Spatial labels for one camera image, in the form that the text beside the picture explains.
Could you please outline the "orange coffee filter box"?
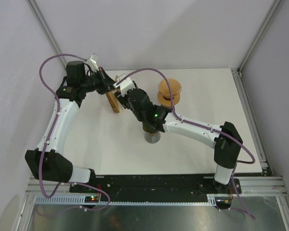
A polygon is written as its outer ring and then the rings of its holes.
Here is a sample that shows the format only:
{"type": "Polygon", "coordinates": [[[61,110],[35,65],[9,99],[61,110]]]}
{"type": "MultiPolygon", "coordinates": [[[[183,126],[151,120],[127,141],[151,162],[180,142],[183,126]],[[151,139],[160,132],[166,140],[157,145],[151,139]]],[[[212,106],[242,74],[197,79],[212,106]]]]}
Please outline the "orange coffee filter box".
{"type": "Polygon", "coordinates": [[[108,102],[113,110],[114,113],[118,114],[120,113],[120,108],[119,108],[119,104],[118,104],[118,100],[115,96],[115,93],[120,92],[120,88],[115,89],[114,91],[111,92],[107,92],[105,95],[108,99],[108,102]]]}

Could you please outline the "olive green plastic dripper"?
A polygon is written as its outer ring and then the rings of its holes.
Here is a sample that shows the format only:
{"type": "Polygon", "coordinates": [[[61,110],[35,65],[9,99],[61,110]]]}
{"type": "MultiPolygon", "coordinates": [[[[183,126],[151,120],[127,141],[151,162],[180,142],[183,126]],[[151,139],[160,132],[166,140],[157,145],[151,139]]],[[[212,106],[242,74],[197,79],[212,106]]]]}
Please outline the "olive green plastic dripper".
{"type": "Polygon", "coordinates": [[[143,130],[144,130],[145,132],[148,132],[148,133],[151,133],[151,134],[154,134],[154,133],[157,133],[157,132],[158,132],[158,130],[157,130],[156,128],[150,127],[150,126],[145,125],[145,124],[143,124],[143,130]]]}

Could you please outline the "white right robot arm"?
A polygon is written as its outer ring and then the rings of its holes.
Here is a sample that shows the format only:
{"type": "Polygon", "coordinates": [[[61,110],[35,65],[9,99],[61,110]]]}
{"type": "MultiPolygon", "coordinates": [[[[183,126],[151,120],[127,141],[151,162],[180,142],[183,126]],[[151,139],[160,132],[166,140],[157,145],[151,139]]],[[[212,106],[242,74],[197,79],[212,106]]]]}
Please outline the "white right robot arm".
{"type": "Polygon", "coordinates": [[[211,125],[175,116],[172,109],[153,104],[147,93],[131,80],[115,84],[115,88],[119,89],[115,97],[125,109],[133,112],[142,123],[144,131],[151,134],[178,134],[212,148],[217,165],[212,181],[213,189],[218,193],[229,189],[229,181],[243,143],[234,124],[226,121],[220,126],[211,125]]]}

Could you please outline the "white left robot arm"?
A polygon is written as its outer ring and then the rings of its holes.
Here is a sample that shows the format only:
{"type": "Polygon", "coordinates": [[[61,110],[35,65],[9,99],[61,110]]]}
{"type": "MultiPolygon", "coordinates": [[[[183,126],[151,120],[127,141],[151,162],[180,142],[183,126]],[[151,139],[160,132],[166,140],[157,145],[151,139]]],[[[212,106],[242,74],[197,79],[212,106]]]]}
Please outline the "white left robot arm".
{"type": "Polygon", "coordinates": [[[87,93],[105,94],[114,90],[114,80],[98,67],[94,59],[71,61],[66,65],[63,84],[55,92],[50,122],[36,149],[28,150],[25,160],[34,178],[60,183],[80,182],[90,193],[96,189],[93,170],[77,167],[64,157],[69,129],[87,93]]]}

